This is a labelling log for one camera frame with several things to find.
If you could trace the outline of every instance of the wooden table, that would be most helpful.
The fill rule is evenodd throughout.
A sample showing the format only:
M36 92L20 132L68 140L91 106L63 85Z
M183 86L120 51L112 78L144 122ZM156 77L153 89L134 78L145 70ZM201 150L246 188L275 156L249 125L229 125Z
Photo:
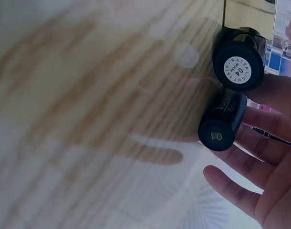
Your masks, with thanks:
M0 0L0 228L183 225L223 2Z

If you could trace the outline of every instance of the black cylinder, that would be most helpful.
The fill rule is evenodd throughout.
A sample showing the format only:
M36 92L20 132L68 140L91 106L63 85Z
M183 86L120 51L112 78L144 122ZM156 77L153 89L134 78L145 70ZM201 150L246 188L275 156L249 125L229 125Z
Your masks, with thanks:
M246 106L244 94L224 88L200 121L198 136L204 146L213 151L229 149L235 141Z
M213 49L215 74L233 91L250 91L263 79L265 51L266 40L254 29L223 27Z

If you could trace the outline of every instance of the round label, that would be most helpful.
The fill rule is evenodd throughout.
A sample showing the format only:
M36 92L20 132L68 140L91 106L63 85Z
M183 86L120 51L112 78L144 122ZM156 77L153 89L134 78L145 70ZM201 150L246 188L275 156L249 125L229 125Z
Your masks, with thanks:
M251 77L250 64L242 57L233 56L224 64L224 74L233 83L246 83Z

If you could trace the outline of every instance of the white circular sticker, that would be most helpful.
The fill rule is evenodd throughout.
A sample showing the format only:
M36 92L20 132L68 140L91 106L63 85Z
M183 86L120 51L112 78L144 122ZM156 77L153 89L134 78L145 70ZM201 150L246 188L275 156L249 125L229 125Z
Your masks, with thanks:
M251 77L250 64L242 57L233 56L224 64L226 77L236 84L246 83Z

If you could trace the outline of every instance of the mirror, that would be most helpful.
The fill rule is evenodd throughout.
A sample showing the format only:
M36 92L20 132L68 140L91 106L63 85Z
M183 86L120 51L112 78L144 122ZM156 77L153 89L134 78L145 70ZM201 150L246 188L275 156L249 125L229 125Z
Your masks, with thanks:
M277 0L225 0L224 26L231 29L251 27L272 40Z

